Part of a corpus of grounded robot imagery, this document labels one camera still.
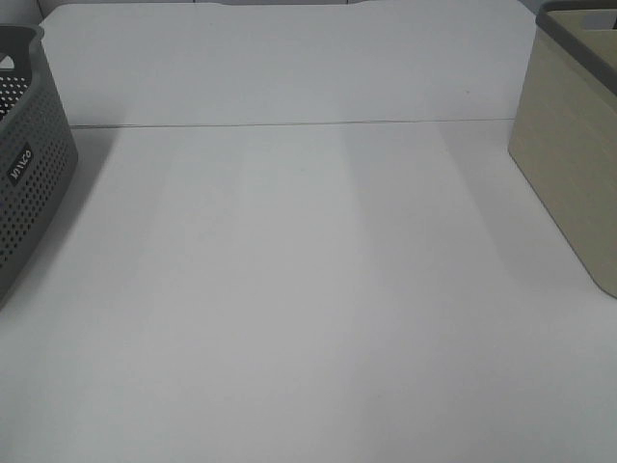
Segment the grey perforated plastic basket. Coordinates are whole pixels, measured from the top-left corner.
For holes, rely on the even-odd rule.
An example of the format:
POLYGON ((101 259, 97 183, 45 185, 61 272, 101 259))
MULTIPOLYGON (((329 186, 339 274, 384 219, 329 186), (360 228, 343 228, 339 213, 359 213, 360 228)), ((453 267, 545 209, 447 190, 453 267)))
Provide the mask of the grey perforated plastic basket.
POLYGON ((36 251, 71 182, 78 151, 38 25, 3 24, 1 299, 36 251))

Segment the beige plastic storage bin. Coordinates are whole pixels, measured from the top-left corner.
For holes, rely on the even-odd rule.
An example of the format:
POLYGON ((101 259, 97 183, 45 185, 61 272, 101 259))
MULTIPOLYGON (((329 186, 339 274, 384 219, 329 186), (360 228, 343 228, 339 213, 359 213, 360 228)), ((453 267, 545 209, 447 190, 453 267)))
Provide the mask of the beige plastic storage bin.
POLYGON ((597 287, 616 294, 616 4, 538 10, 508 152, 597 287))

